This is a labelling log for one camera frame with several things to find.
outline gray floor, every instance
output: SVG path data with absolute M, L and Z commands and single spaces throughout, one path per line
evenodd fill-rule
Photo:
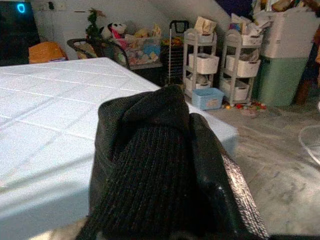
M 256 117 L 238 109 L 209 111 L 239 132 L 235 161 L 270 234 L 320 235 L 320 166 L 298 141 L 320 123 L 316 99 L 304 106 L 269 107 Z M 83 220 L 34 240 L 71 240 Z

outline ribbed knit texture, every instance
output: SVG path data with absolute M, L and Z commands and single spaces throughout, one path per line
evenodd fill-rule
M 117 150 L 100 204 L 77 240 L 106 236 L 169 236 L 192 227 L 195 174 L 183 134 L 143 125 Z

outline wall outlet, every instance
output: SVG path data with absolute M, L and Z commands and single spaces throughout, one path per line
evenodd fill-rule
M 65 1 L 57 1 L 55 2 L 55 9 L 57 11 L 66 11 L 67 10 L 67 4 Z

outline blue plastic bin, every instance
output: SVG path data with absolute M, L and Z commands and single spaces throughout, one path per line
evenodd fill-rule
M 192 105 L 201 110 L 221 108 L 224 93 L 217 88 L 194 89 L 192 91 Z

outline black bag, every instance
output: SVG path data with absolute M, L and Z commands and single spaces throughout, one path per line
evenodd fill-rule
M 103 103 L 77 239 L 177 231 L 268 237 L 239 167 L 178 86 Z

